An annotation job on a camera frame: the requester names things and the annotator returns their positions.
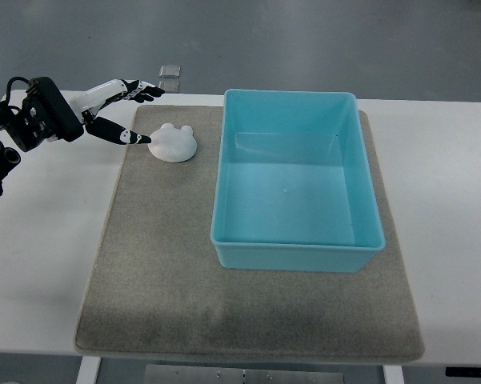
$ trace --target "small square object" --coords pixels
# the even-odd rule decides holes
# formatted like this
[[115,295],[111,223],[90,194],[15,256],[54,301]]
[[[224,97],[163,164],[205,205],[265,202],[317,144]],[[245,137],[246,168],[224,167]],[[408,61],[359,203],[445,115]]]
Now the small square object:
[[158,82],[158,88],[162,88],[169,94],[178,93],[179,82],[164,81]]
[[227,268],[353,273],[383,250],[355,96],[228,90],[210,237]]
[[160,68],[160,78],[179,78],[180,66],[162,66]]

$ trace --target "black cable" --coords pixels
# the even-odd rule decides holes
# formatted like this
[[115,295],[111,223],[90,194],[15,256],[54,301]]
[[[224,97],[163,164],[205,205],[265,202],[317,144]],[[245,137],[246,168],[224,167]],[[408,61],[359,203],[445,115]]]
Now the black cable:
[[7,93],[6,93],[6,104],[9,104],[10,101],[10,89],[13,86],[13,82],[19,80],[20,82],[24,82],[25,84],[28,84],[29,81],[26,78],[22,78],[21,76],[15,76],[9,82],[7,83]]

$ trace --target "white table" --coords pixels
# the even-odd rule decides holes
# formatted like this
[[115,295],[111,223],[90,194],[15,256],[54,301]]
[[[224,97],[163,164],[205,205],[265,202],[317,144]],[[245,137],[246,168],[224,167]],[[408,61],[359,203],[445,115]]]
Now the white table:
[[[14,91],[12,103],[23,97]],[[165,94],[151,104],[222,101]],[[101,115],[130,126],[137,107],[118,102]],[[417,363],[481,365],[481,103],[359,100],[359,109],[371,122],[423,332],[426,351]],[[0,139],[14,146],[5,132]],[[79,306],[124,150],[89,134],[45,142],[22,154],[6,178],[0,351],[74,354]]]

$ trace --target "robot finger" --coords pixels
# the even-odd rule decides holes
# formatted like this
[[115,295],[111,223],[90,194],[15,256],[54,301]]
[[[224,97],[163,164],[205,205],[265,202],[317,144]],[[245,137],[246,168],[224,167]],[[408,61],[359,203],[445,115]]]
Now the robot finger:
[[159,98],[163,94],[165,94],[165,90],[162,88],[158,88],[157,86],[148,86],[144,90],[142,90],[144,94],[149,94],[155,98]]

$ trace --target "metal plate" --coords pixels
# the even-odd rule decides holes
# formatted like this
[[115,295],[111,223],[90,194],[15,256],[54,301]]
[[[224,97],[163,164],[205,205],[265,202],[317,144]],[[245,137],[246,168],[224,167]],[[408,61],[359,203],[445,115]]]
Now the metal plate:
[[343,384],[343,374],[149,364],[144,384]]
[[343,384],[343,374],[289,370],[246,370],[243,384]]
[[244,371],[209,366],[159,366],[148,364],[144,384],[243,384]]
[[158,82],[158,87],[162,88],[165,90],[167,93],[170,94],[177,94],[178,93],[178,87],[179,87],[179,82],[172,82],[172,81],[160,81]]
[[160,68],[160,78],[179,78],[180,66],[162,66]]

